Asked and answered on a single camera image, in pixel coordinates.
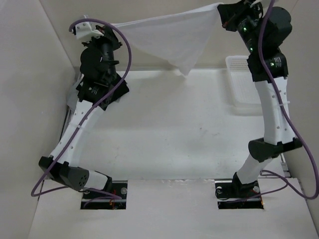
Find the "white tank top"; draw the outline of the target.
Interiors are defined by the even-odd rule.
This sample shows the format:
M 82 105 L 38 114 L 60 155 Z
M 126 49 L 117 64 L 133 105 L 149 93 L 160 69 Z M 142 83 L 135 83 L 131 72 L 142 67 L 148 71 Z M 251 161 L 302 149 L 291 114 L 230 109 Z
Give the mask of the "white tank top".
M 151 17 L 114 26 L 138 50 L 166 60 L 188 75 L 202 55 L 220 19 L 220 3 L 177 14 Z

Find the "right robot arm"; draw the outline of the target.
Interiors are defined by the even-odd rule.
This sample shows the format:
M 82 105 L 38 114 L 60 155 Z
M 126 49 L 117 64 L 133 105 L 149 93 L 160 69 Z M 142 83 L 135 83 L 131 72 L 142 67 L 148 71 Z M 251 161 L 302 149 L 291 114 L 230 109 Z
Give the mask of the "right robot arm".
M 275 6 L 265 20 L 262 3 L 241 0 L 217 7 L 222 27 L 238 32 L 250 55 L 247 59 L 252 80 L 257 89 L 263 119 L 264 136 L 248 143 L 249 156 L 234 174 L 229 193 L 243 198 L 252 193 L 260 172 L 280 154 L 302 147 L 282 113 L 288 111 L 288 66 L 279 49 L 292 32 L 291 15 L 282 7 Z

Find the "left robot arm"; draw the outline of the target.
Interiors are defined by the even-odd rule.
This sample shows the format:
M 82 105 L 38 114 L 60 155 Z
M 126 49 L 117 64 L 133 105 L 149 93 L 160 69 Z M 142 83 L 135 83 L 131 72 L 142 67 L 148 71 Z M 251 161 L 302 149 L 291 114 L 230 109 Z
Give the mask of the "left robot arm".
M 112 192 L 112 178 L 81 168 L 79 160 L 89 131 L 108 105 L 129 92 L 124 76 L 116 71 L 119 61 L 114 52 L 122 43 L 107 25 L 91 27 L 88 22 L 73 27 L 85 49 L 80 56 L 80 73 L 76 86 L 75 109 L 58 145 L 48 157 L 41 157 L 39 167 L 51 180 L 78 192 L 94 190 L 100 198 Z

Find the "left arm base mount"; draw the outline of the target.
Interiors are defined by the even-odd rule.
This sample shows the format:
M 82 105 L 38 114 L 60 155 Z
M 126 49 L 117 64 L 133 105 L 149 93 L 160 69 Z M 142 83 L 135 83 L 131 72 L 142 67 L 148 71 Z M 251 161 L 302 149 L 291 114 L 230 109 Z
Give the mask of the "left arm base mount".
M 128 181 L 113 181 L 107 193 L 97 190 L 83 193 L 81 210 L 125 210 L 127 207 Z

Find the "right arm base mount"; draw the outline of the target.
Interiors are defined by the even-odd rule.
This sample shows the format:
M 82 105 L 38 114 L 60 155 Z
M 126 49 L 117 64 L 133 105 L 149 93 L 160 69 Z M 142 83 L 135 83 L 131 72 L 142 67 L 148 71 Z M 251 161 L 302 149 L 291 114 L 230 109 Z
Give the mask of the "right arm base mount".
M 241 185 L 238 180 L 215 181 L 217 206 L 221 210 L 230 209 L 263 209 L 258 181 Z

